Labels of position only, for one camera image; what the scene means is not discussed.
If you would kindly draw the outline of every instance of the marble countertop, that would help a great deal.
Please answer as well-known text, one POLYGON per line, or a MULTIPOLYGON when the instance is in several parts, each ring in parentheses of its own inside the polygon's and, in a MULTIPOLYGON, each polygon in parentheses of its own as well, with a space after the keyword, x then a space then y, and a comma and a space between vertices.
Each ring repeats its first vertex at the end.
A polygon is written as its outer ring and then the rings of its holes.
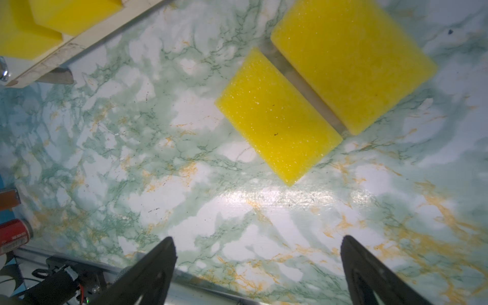
POLYGON ((349 304, 350 234, 435 304, 488 302, 488 6, 383 0, 439 73, 287 187, 214 101, 293 0, 177 0, 0 91, 0 174, 32 246, 177 269, 269 303, 349 304))

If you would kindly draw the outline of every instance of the wire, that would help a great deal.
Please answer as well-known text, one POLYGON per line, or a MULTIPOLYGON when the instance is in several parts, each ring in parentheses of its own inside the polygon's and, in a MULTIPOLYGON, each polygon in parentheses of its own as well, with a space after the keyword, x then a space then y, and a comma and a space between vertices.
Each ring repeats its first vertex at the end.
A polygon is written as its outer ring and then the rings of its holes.
POLYGON ((83 305, 83 299, 85 298, 85 288, 80 284, 80 305, 83 305))
MULTIPOLYGON (((41 281, 39 280, 36 280, 36 279, 29 279, 29 278, 21 278, 23 281, 25 280, 30 280, 30 281, 35 281, 35 282, 38 282, 40 283, 41 281)), ((11 278, 11 279, 7 279, 7 280, 4 280, 4 281, 1 281, 0 284, 4 283, 4 282, 8 282, 8 281, 13 281, 13 280, 17 280, 16 278, 11 278)))

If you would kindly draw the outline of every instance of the yellow sponge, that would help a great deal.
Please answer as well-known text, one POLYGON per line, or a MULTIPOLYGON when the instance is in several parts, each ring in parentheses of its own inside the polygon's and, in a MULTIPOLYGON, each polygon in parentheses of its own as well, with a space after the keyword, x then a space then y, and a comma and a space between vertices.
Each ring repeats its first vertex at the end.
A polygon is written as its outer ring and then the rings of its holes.
POLYGON ((287 185, 293 185, 342 141, 256 48, 216 106, 287 185))
POLYGON ((61 33, 34 23, 27 0, 0 0, 0 56, 32 60, 62 42, 61 33))
POLYGON ((76 36, 122 9, 121 0, 29 0, 37 24, 76 36))
POLYGON ((298 0, 271 40, 354 135, 437 69, 374 0, 298 0))

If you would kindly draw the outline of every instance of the wooden shelf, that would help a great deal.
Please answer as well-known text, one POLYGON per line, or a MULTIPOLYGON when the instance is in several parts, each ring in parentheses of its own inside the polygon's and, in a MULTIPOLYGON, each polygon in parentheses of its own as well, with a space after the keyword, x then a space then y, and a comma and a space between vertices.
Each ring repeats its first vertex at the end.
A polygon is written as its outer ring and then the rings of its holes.
POLYGON ((62 43, 32 61, 5 57, 10 72, 5 87, 24 88, 30 85, 162 1, 164 0, 122 0, 122 10, 76 37, 63 34, 62 43))

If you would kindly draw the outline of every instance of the cable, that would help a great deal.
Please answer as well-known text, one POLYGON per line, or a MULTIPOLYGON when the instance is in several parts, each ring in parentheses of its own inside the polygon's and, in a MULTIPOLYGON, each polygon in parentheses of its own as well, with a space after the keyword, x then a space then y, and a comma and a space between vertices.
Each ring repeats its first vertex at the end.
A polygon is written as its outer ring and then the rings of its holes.
POLYGON ((85 288, 80 284, 80 305, 83 305, 83 299, 85 298, 85 288))

